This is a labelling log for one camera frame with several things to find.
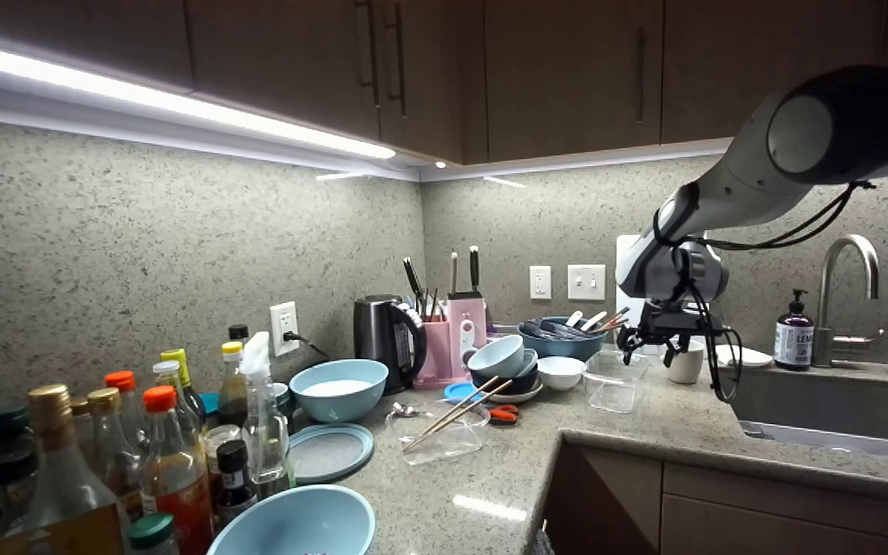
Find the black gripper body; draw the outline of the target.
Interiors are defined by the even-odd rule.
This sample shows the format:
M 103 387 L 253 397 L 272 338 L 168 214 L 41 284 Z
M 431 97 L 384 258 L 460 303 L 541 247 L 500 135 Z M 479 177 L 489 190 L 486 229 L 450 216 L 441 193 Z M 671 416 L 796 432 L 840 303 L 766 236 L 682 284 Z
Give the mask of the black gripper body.
M 653 296 L 645 325 L 636 327 L 645 347 L 663 347 L 675 356 L 684 351 L 694 337 L 710 338 L 721 330 L 710 314 L 710 303 L 724 294 L 727 269 L 711 247 L 698 242 L 682 242 L 679 247 L 660 244 L 653 282 L 660 284 L 660 294 Z

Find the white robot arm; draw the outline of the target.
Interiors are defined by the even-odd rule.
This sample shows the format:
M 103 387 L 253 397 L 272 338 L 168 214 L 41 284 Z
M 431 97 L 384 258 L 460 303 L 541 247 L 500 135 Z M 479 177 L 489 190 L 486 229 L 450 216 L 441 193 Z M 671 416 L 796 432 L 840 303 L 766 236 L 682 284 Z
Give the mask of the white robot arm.
M 675 188 L 650 224 L 626 251 L 619 291 L 642 298 L 636 325 L 614 332 L 622 361 L 645 347 L 663 347 L 663 365 L 706 343 L 741 349 L 729 325 L 711 312 L 727 288 L 719 229 L 771 221 L 788 214 L 814 185 L 855 188 L 888 177 L 888 66 L 843 66 L 771 93 L 732 133 L 727 151 L 698 179 Z M 729 401 L 744 365 L 710 361 L 711 391 Z

